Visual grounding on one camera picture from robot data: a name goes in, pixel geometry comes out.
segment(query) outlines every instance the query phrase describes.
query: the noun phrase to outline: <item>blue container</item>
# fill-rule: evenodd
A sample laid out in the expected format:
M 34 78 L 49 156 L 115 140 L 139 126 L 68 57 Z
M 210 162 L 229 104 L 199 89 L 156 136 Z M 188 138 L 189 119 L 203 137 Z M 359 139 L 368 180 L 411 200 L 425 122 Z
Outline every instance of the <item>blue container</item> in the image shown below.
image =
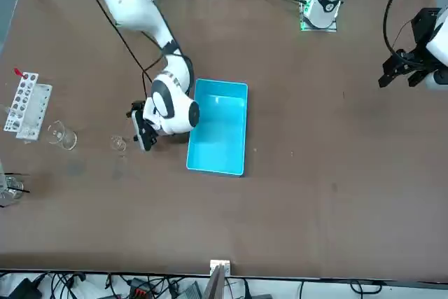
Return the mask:
M 244 172 L 248 87 L 196 80 L 199 123 L 190 133 L 187 168 L 241 176 Z

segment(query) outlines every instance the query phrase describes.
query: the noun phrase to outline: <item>test tube rack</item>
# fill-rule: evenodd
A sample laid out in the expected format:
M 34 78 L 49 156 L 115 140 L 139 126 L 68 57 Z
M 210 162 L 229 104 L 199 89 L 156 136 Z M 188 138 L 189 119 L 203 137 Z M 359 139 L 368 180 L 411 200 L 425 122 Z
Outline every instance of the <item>test tube rack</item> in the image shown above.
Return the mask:
M 17 139 L 36 141 L 53 87 L 38 84 L 39 74 L 24 72 L 22 75 L 3 130 L 16 133 Z

